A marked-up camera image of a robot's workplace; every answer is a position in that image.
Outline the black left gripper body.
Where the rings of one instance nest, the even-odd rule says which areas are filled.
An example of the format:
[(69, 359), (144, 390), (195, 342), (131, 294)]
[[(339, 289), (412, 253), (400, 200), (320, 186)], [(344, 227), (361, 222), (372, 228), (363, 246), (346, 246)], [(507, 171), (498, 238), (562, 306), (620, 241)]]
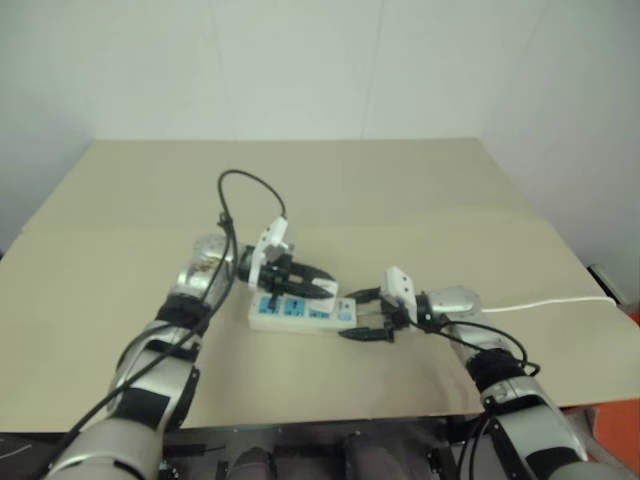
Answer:
[(292, 256), (284, 254), (260, 269), (258, 287), (270, 295), (269, 305), (275, 305), (284, 294), (303, 296), (301, 284), (289, 280), (292, 264)]

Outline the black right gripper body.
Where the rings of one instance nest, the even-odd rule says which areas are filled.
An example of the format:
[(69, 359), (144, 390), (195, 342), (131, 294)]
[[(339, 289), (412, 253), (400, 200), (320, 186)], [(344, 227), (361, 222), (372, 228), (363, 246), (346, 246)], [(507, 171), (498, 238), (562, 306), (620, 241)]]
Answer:
[(384, 317), (384, 340), (388, 343), (393, 343), (395, 341), (395, 333), (411, 325), (409, 310), (403, 300), (396, 300), (392, 303), (389, 300), (381, 299), (380, 306)]

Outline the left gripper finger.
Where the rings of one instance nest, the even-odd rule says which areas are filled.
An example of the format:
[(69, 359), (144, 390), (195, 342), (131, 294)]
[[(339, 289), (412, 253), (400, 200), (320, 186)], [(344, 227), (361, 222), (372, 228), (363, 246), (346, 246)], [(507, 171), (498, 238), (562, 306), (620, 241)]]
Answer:
[(322, 286), (309, 282), (290, 282), (284, 283), (284, 292), (288, 295), (305, 298), (305, 299), (328, 299), (329, 291)]
[(291, 275), (299, 278), (302, 283), (312, 283), (316, 279), (334, 281), (335, 278), (328, 272), (311, 266), (293, 262), (291, 264)]

